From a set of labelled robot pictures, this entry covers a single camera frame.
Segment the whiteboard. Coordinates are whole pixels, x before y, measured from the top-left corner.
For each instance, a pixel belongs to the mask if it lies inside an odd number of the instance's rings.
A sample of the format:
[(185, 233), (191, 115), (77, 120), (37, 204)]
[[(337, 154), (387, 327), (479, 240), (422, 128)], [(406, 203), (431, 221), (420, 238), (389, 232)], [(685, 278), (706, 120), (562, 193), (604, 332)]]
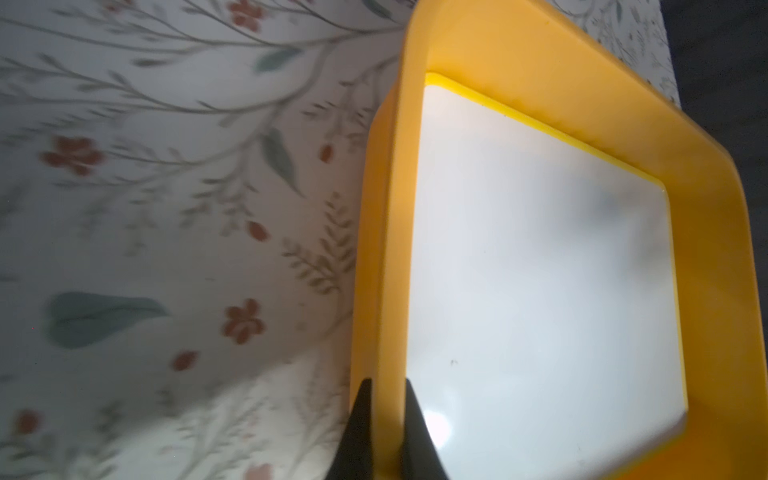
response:
[(600, 479), (688, 414), (663, 184), (432, 74), (406, 376), (452, 479)]

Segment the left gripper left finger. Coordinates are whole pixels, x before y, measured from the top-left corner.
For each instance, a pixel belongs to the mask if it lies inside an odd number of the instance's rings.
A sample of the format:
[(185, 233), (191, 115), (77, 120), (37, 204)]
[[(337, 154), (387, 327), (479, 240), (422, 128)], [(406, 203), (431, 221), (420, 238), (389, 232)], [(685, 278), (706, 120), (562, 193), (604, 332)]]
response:
[(372, 480), (371, 440), (372, 380), (364, 379), (357, 391), (326, 480)]

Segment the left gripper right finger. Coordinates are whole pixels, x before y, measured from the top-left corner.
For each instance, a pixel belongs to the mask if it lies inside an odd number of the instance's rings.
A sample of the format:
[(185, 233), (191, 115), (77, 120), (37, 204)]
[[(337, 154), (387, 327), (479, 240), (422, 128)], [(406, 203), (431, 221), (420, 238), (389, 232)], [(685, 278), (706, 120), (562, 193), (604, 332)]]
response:
[(404, 480), (449, 479), (430, 437), (424, 415), (409, 380), (406, 380), (401, 475)]

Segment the yellow plastic storage box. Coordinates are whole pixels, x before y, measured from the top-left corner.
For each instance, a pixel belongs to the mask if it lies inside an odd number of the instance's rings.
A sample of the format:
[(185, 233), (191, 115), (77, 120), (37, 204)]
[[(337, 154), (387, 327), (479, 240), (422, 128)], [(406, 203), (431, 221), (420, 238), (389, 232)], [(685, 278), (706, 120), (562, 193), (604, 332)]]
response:
[(623, 479), (763, 479), (767, 369), (749, 216), (728, 152), (545, 1), (421, 1), (370, 128), (351, 378), (373, 387), (376, 479), (404, 462), (405, 355), (422, 92), (455, 86), (662, 181), (692, 411), (682, 436)]

